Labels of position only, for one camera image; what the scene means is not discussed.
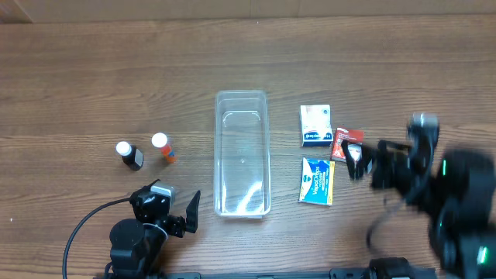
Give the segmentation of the white blue plaster box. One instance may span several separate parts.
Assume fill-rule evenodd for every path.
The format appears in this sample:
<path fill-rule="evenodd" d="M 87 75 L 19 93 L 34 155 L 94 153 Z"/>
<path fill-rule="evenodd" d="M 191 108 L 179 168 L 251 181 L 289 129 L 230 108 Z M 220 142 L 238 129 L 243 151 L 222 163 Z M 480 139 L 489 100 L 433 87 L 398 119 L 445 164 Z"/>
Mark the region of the white blue plaster box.
<path fill-rule="evenodd" d="M 330 105 L 301 105 L 301 146 L 330 146 L 334 140 Z"/>

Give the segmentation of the red white small box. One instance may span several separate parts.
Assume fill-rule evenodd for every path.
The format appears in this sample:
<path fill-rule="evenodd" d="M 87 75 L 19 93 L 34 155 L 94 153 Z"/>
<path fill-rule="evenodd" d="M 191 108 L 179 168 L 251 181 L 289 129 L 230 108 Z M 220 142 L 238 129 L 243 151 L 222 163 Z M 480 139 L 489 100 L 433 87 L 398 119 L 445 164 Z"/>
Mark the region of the red white small box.
<path fill-rule="evenodd" d="M 360 129 L 338 127 L 332 145 L 331 159 L 346 161 L 346 151 L 356 163 L 362 157 L 362 143 L 365 133 Z"/>

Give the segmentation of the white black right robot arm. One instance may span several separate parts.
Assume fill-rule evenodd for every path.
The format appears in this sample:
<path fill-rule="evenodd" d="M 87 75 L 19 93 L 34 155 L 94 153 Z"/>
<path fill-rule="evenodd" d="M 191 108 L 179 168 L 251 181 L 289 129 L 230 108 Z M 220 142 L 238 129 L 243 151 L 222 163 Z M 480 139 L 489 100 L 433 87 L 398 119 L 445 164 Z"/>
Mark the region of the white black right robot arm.
<path fill-rule="evenodd" d="M 495 225 L 490 221 L 495 193 L 495 163 L 475 149 L 448 149 L 437 175 L 432 174 L 439 141 L 436 115 L 415 113 L 409 120 L 409 143 L 380 140 L 363 145 L 358 159 L 341 147 L 349 176 L 371 174 L 374 190 L 394 188 L 400 205 L 415 206 L 429 216 L 429 242 L 445 272 L 459 278 L 495 276 Z"/>

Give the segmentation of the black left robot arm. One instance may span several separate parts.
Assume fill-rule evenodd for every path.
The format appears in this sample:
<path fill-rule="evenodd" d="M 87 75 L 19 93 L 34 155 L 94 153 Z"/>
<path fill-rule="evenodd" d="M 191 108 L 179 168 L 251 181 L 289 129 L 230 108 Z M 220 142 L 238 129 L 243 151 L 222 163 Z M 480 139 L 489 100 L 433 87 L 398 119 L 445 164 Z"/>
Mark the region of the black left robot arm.
<path fill-rule="evenodd" d="M 201 192 L 196 191 L 186 216 L 170 214 L 175 199 L 173 187 L 159 179 L 129 197 L 135 217 L 117 222 L 109 233 L 112 270 L 109 278 L 166 278 L 157 267 L 163 245 L 172 236 L 182 238 L 198 229 Z"/>

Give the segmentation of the blue yellow VapoDrops box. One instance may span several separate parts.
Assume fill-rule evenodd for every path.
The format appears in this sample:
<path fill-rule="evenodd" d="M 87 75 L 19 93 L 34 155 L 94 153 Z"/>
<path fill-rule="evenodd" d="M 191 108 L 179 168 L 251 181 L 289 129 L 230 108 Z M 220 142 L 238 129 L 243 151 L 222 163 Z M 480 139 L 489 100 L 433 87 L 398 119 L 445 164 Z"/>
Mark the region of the blue yellow VapoDrops box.
<path fill-rule="evenodd" d="M 335 165 L 331 160 L 304 157 L 298 201 L 314 205 L 332 205 Z"/>

